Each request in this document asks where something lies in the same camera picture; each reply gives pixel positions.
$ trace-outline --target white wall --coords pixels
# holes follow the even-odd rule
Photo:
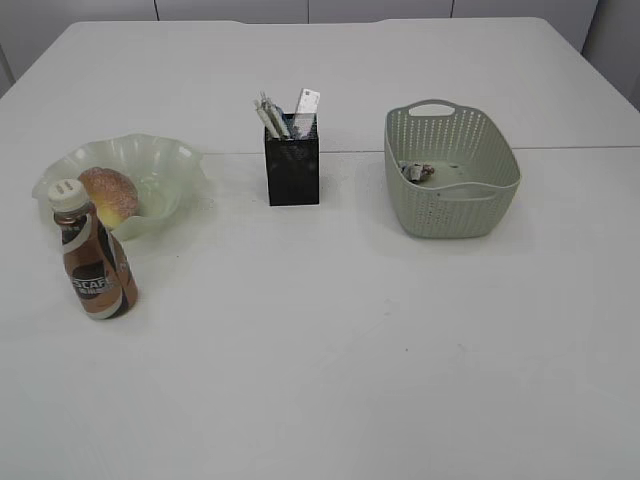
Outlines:
[[[640,0],[601,0],[583,53],[640,108]]]

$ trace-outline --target cabinet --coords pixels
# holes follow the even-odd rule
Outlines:
[[[376,22],[388,18],[443,18],[453,0],[309,0],[310,23]]]
[[[455,0],[454,17],[540,17],[582,50],[598,0]]]
[[[0,0],[0,44],[18,78],[72,23],[155,19],[153,0]]]
[[[157,0],[160,20],[307,23],[307,0]]]

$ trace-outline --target wavy glass bowl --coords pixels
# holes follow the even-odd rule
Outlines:
[[[47,190],[57,180],[78,178],[88,168],[111,168],[129,177],[138,189],[138,215],[129,217],[112,233],[127,240],[164,224],[182,198],[192,194],[204,178],[202,154],[169,138],[133,134],[87,143],[51,165],[33,187],[40,216],[50,225],[53,215]]]

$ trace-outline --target nescafe label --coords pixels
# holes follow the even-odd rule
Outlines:
[[[78,296],[84,300],[91,300],[114,287],[114,283],[107,277],[104,262],[76,267],[71,275],[71,283]]]

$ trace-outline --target plastic basket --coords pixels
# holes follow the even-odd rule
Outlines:
[[[418,107],[451,113],[421,116]],[[405,163],[427,163],[435,174],[414,184]],[[500,130],[480,110],[426,100],[387,114],[385,167],[393,208],[404,229],[428,238],[488,234],[502,219],[520,184],[520,168]]]

